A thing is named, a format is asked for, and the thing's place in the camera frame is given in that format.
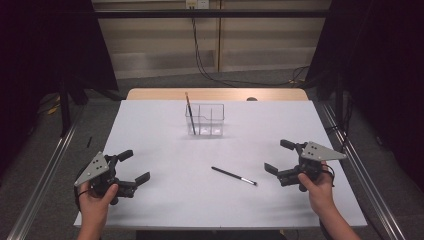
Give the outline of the white wall socket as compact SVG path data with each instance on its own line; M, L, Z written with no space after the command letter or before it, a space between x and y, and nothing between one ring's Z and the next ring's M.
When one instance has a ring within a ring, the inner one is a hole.
M209 0L186 0L187 9L201 9L206 10L210 7Z

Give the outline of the person's right hand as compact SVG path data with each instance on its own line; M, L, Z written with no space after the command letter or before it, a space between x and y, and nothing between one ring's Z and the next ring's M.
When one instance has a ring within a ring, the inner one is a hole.
M298 179L309 192L309 201L313 211L320 217L330 213L335 209L333 201L333 177L328 171L328 165L325 161L321 163L323 172L319 177L312 181L305 173L300 173Z

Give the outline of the black horizontal frame bar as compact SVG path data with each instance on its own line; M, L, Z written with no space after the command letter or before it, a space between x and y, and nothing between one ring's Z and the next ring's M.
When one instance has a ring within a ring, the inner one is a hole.
M99 10L97 18L326 18L329 10Z

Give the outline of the person's left hand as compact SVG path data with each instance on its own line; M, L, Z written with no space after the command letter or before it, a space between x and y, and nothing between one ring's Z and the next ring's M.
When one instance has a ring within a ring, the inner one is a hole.
M107 219L109 204L116 196L118 185L112 184L105 195L98 198L90 194L91 187L88 182L81 185L78 200L80 203L80 211L82 213L82 221L84 223L101 223Z

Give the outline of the black pen with orange end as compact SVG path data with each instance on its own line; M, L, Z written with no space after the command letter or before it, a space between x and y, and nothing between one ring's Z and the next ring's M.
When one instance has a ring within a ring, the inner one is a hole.
M194 125L192 108L191 108L188 92L185 92L185 97L186 97L186 103L187 103L187 109L188 109L188 112L189 112L190 122L191 122L192 130L193 130L193 135L196 135L196 128L195 128L195 125Z

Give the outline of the clear plastic organizer box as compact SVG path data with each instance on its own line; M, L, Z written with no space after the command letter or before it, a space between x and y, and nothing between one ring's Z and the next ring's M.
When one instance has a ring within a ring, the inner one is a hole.
M222 136L224 132L225 110L223 104L191 103L195 136ZM185 117L189 135L193 135L189 112L186 106Z

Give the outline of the wooden table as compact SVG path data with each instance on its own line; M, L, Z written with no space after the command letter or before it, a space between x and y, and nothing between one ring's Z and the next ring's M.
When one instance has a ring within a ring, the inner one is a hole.
M306 92L298 88L134 88L127 100L307 101Z

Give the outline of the black pen with silver tip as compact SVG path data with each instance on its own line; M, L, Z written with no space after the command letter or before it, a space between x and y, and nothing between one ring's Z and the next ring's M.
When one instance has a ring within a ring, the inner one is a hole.
M244 178L244 177L242 177L242 176L239 176L239 175L236 175L236 174L234 174L234 173L230 173L230 172L228 172L228 171L225 171L225 170L223 170L223 169L220 169L220 168L217 168L217 167L214 167L214 166L212 166L212 167L211 167L211 169L212 169L212 170L214 170L214 171L220 172L220 173L222 173L222 174L225 174L225 175L227 175L227 176L230 176L230 177L236 178L236 179L238 179L238 180L244 181L244 182L246 182L246 183L248 183L248 184L251 184L251 185L253 185L253 186L257 186L257 182L252 181L252 180L250 180L250 179L246 179L246 178Z

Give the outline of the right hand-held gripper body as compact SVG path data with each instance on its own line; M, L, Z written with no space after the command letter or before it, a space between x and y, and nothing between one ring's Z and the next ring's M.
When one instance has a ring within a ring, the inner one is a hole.
M298 179L300 173L305 173L314 181L323 172L321 167L323 161L344 160L347 158L346 154L337 152L312 141L295 144L296 148L294 150L299 155L298 164L293 169L278 172L278 180L282 187L298 184L299 190L301 192L306 192L306 187L302 185ZM328 171L332 174L332 177L334 177L332 168Z

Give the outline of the aluminium floor rail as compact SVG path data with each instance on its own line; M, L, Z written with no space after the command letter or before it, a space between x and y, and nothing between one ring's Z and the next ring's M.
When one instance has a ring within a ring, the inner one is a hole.
M354 172L356 173L358 180L361 183L362 188L364 189L389 239L406 240L394 215L392 214L376 185L372 181L356 149L348 139L347 134L341 129L341 125L336 122L336 114L334 110L328 103L324 103L322 108L327 120L335 129L335 135L340 142L342 149L347 154L349 162Z
M52 179L56 174L64 154L66 153L70 142L75 133L76 125L79 122L84 109L77 109L76 113L71 117L71 123L64 135L59 138L58 143L49 162L44 169L35 189L30 195L29 200L25 204L18 219L16 220L12 230L6 240L25 240L30 227L44 201L45 195L50 187Z

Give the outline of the white table cover sheet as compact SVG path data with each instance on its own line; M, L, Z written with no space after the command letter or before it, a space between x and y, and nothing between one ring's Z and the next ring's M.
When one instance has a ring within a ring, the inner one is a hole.
M284 229L316 227L307 194L282 187L268 163L293 168L296 152L281 147L330 141L310 101L227 101L222 136L188 134L183 101L121 103L104 148L132 150L116 167L122 180L145 172L150 180L130 199L110 207L107 227L153 230ZM257 182L214 171L217 167Z

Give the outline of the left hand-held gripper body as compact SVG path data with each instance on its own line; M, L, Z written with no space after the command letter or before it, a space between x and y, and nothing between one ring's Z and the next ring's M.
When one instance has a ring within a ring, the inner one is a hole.
M118 185L116 196L111 205L119 202L119 197L132 198L137 185L135 182L121 181L116 177L116 165L120 162L117 155L104 155L98 152L94 158L80 171L74 182L78 189L83 183L88 182L96 197L102 197L112 184Z

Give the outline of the black metal stand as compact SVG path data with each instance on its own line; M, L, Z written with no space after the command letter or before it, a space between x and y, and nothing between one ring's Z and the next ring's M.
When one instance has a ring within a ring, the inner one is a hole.
M61 107L61 118L62 118L62 132L61 136L64 137L71 127L71 116L69 110L69 99L66 84L63 79L59 82L59 95L60 95L60 107Z

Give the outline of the black curtain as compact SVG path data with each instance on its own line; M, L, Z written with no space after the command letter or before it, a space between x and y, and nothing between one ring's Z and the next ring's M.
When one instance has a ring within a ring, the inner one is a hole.
M0 176L35 125L41 99L116 90L93 0L0 0Z
M331 0L307 81L351 94L424 190L424 0Z

